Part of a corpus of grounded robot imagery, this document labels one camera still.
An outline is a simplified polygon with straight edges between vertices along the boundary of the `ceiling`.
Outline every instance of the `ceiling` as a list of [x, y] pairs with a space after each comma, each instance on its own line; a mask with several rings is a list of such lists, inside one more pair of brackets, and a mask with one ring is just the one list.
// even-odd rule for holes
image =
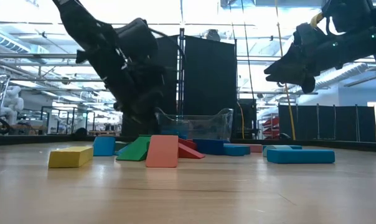
[[[235, 1], [233, 7], [221, 7], [224, 0], [80, 0], [81, 3], [97, 19], [111, 23], [115, 28], [124, 26], [137, 17], [146, 19], [149, 26], [167, 35], [176, 35], [181, 27], [186, 35], [203, 37], [209, 29], [217, 29], [223, 42], [233, 42], [237, 39], [238, 56], [280, 56], [281, 49], [278, 38], [278, 19], [281, 27], [281, 41], [289, 46], [293, 40], [295, 27], [303, 22], [309, 22], [320, 9], [322, 0], [312, 1], [282, 1], [284, 7], [278, 9], [269, 1], [243, 1], [245, 6], [239, 7]], [[0, 35], [21, 46], [29, 53], [74, 54], [80, 47], [69, 37], [60, 20], [59, 12], [50, 0], [0, 0]], [[0, 53], [14, 54], [13, 50], [0, 45]], [[28, 66], [29, 60], [14, 58], [1, 59], [27, 73], [16, 72], [15, 76], [38, 77], [39, 68]], [[72, 62], [67, 59], [51, 60], [53, 63]], [[274, 91], [275, 83], [265, 80], [263, 70], [270, 62], [257, 62], [238, 65], [238, 85], [242, 90], [250, 91], [250, 76], [254, 91]], [[40, 74], [45, 78], [76, 78], [98, 79], [91, 67], [42, 67]], [[102, 82], [73, 82], [65, 85], [60, 82], [40, 82], [37, 85], [46, 88], [59, 89], [104, 89]], [[57, 96], [65, 95], [64, 91], [48, 91]], [[85, 100], [111, 103], [114, 98], [108, 92], [93, 94], [74, 91], [68, 93]]]

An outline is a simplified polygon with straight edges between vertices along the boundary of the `wooden floor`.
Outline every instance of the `wooden floor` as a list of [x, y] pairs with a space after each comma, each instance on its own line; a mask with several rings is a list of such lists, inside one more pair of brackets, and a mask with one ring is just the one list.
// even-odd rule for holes
[[96, 157], [48, 170], [51, 149], [89, 144], [0, 147], [0, 223], [376, 224], [376, 153], [336, 150], [329, 165], [207, 156], [177, 169]]

